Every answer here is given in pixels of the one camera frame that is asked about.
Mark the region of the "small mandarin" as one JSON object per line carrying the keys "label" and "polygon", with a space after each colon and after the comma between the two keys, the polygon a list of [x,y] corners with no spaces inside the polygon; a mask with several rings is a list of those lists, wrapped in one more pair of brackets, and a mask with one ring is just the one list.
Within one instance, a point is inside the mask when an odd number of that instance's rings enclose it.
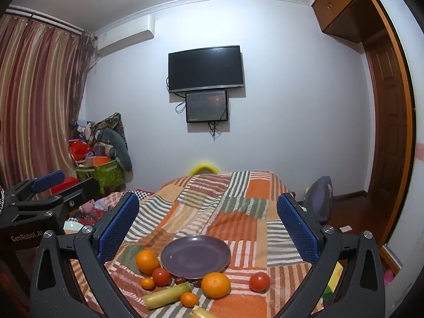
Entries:
{"label": "small mandarin", "polygon": [[147,291],[152,291],[155,288],[155,282],[153,278],[142,278],[140,279],[140,286]]}
{"label": "small mandarin", "polygon": [[198,305],[199,299],[194,293],[185,292],[181,295],[180,302],[186,308],[193,308]]}

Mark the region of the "large orange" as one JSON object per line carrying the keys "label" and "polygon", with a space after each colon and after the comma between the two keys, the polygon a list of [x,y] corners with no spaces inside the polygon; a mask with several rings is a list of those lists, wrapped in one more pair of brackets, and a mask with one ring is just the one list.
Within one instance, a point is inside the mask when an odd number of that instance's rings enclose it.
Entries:
{"label": "large orange", "polygon": [[221,299],[231,292],[230,279],[223,273],[208,273],[201,280],[203,294],[211,299]]}
{"label": "large orange", "polygon": [[152,274],[155,269],[160,267],[158,257],[151,250],[140,251],[136,255],[135,262],[138,270],[144,274]]}

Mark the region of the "red tomato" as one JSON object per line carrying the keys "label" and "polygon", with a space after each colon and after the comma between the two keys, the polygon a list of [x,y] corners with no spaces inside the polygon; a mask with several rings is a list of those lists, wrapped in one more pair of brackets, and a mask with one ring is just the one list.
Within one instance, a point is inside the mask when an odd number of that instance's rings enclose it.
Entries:
{"label": "red tomato", "polygon": [[270,287],[271,279],[263,271],[254,273],[249,279],[249,288],[254,292],[266,292]]}
{"label": "red tomato", "polygon": [[170,272],[162,267],[153,270],[152,279],[154,281],[154,284],[159,287],[169,286],[172,282]]}

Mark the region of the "yellow corn cob long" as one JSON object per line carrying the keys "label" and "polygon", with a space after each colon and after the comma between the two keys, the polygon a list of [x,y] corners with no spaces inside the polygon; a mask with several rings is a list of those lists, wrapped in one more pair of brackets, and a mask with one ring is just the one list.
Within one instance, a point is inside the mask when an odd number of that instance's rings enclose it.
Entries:
{"label": "yellow corn cob long", "polygon": [[184,282],[164,290],[145,295],[142,297],[142,301],[149,310],[157,309],[179,301],[180,297],[184,293],[191,292],[192,289],[193,287],[188,282]]}

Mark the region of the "yellow corn cob short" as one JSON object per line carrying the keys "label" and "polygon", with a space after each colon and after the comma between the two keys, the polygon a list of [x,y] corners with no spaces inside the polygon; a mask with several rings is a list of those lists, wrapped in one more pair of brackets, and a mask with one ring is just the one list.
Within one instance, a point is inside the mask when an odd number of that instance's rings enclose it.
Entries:
{"label": "yellow corn cob short", "polygon": [[203,309],[199,306],[194,306],[191,310],[189,318],[218,318],[216,315],[212,314],[206,309]]}

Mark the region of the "dark red grape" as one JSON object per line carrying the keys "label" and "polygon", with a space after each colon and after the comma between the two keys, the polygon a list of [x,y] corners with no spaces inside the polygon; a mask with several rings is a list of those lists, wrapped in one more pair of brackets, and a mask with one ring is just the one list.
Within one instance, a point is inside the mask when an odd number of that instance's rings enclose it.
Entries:
{"label": "dark red grape", "polygon": [[175,284],[182,284],[182,283],[185,283],[186,281],[187,281],[187,279],[184,278],[184,277],[177,277],[175,279]]}
{"label": "dark red grape", "polygon": [[194,287],[201,288],[201,281],[202,281],[201,279],[195,280],[193,282]]}

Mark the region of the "green storage box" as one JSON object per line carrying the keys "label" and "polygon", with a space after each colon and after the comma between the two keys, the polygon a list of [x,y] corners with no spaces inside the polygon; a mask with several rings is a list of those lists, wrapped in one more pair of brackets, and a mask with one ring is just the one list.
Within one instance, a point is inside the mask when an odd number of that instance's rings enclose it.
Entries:
{"label": "green storage box", "polygon": [[100,185],[99,193],[103,196],[125,185],[123,170],[115,160],[95,167],[77,167],[76,175],[80,181],[88,178],[96,179]]}

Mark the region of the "purple blue backpack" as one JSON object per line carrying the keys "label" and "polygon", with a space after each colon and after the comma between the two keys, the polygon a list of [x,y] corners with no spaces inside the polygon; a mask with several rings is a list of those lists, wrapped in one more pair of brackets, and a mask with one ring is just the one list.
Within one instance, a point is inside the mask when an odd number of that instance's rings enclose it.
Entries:
{"label": "purple blue backpack", "polygon": [[330,218],[332,200],[333,185],[330,176],[322,176],[308,188],[301,205],[319,223],[324,224]]}

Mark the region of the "grey plush shark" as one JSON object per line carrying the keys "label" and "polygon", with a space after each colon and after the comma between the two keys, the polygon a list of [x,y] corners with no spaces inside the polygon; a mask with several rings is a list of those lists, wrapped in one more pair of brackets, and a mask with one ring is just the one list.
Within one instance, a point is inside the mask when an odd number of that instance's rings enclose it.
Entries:
{"label": "grey plush shark", "polygon": [[132,170],[131,158],[127,145],[120,134],[110,128],[104,128],[96,132],[96,139],[114,149],[113,158],[118,159],[119,164],[125,171]]}

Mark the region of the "patterned dark cushion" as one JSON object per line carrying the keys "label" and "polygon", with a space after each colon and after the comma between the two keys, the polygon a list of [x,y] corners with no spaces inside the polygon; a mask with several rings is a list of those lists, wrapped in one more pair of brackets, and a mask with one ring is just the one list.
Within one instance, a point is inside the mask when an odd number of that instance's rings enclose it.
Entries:
{"label": "patterned dark cushion", "polygon": [[121,119],[121,113],[114,113],[110,115],[109,117],[105,118],[102,121],[99,121],[97,124],[93,125],[91,128],[91,135],[94,137],[94,139],[99,135],[100,131],[109,128],[117,132],[123,141],[125,142],[127,146],[127,141],[123,129],[123,123]]}

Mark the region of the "striped red curtain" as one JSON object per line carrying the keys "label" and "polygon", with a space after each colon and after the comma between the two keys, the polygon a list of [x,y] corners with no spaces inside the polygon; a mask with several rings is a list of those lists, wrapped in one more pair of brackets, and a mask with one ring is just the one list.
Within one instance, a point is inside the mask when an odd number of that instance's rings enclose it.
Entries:
{"label": "striped red curtain", "polygon": [[1,186],[62,170],[75,175],[76,127],[94,34],[1,17]]}

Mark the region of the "purple round plate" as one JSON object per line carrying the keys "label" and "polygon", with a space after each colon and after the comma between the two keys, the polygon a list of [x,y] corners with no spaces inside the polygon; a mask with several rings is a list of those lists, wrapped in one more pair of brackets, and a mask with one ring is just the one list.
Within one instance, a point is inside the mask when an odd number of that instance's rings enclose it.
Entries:
{"label": "purple round plate", "polygon": [[197,280],[209,273],[222,272],[231,263],[231,250],[218,238],[186,236],[166,245],[160,261],[175,277]]}

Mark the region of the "yellow round object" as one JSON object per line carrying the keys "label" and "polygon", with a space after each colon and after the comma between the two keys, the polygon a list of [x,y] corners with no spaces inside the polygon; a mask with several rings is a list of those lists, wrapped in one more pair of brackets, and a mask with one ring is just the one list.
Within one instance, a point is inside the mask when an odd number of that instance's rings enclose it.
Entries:
{"label": "yellow round object", "polygon": [[199,162],[189,171],[188,175],[194,176],[197,174],[218,174],[220,172],[221,170],[210,162]]}

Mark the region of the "wooden door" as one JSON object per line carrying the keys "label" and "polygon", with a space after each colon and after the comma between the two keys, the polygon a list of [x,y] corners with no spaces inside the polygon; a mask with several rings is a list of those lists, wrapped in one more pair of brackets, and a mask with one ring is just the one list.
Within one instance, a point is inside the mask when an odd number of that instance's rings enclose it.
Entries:
{"label": "wooden door", "polygon": [[403,178],[407,141],[406,103],[398,60],[388,35],[365,46],[376,107],[376,144],[369,198],[377,206],[375,238],[384,240]]}

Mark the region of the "black wall television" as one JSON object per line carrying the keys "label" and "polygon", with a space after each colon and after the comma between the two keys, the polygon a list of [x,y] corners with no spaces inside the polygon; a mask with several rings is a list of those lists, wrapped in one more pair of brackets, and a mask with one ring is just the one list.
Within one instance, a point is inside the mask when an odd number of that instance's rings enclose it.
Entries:
{"label": "black wall television", "polygon": [[168,55],[168,88],[172,93],[243,87],[244,69],[238,45],[198,48]]}

